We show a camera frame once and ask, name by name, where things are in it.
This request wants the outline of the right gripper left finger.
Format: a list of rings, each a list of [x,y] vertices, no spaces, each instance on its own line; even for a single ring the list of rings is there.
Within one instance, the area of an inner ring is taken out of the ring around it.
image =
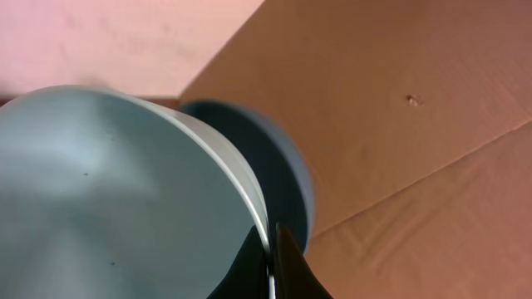
[[[268,299],[267,274],[263,244],[253,226],[224,279],[208,299]]]

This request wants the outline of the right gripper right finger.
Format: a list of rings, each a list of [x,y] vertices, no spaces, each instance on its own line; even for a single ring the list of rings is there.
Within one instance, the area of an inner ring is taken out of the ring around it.
[[[333,299],[312,273],[290,230],[276,224],[273,271],[277,299]]]

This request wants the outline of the dark blue plate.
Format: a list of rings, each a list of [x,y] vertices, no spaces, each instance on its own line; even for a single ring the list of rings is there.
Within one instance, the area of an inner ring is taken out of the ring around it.
[[[315,219],[313,182],[297,146],[270,119],[247,107],[198,100],[180,111],[216,129],[245,157],[264,195],[271,234],[286,226],[302,252]]]

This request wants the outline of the light blue bowl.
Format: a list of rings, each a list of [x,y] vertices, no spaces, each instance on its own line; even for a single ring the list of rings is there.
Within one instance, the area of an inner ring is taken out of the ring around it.
[[[2,107],[2,297],[205,298],[250,235],[259,182],[203,121],[83,86]]]

